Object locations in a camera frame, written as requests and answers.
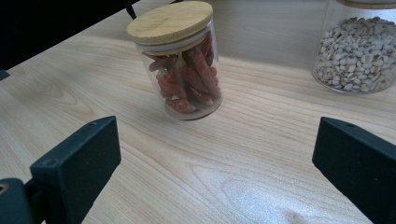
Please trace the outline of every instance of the table surface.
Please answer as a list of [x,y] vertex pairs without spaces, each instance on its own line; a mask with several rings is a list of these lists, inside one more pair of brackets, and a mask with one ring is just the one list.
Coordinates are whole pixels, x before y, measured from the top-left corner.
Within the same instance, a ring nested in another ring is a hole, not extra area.
[[[165,2],[134,9],[139,16]],[[84,223],[371,223],[312,154],[321,117],[396,144],[396,87],[344,95],[313,79],[324,1],[207,2],[224,96],[215,113],[164,114],[123,10],[8,70],[0,179],[26,182],[48,150],[115,115],[122,162]]]

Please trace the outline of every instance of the food storage container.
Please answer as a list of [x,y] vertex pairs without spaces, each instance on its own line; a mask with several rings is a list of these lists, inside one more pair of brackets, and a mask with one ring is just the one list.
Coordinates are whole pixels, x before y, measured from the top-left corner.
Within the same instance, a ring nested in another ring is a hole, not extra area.
[[168,115],[192,120],[216,111],[222,93],[212,6],[159,7],[137,17],[127,32]]
[[314,78],[335,91],[370,93],[396,77],[396,1],[328,0]]

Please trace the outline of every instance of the jar lid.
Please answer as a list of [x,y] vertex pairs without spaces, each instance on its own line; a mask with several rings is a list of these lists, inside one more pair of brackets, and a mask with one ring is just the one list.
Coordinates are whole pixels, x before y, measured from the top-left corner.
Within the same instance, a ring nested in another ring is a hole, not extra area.
[[362,9],[392,9],[396,8],[396,0],[337,0],[347,6]]
[[174,3],[137,17],[128,25],[127,32],[138,44],[167,44],[202,30],[212,15],[212,6],[205,2]]

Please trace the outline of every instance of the jar of dried chili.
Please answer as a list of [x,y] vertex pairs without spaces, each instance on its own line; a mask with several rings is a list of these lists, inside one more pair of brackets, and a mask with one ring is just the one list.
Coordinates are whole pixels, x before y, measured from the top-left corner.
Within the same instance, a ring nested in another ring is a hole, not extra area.
[[127,32],[168,115],[200,119],[220,106],[212,6],[189,1],[158,7],[132,21]]

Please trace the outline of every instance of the glass jar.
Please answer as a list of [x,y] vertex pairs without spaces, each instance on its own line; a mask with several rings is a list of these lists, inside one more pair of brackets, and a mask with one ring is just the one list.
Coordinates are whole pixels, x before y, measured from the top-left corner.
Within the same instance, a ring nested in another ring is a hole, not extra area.
[[222,96],[212,6],[159,7],[132,21],[127,32],[168,115],[192,120],[216,111]]
[[395,8],[395,0],[328,0],[314,78],[340,92],[389,87],[396,77]]

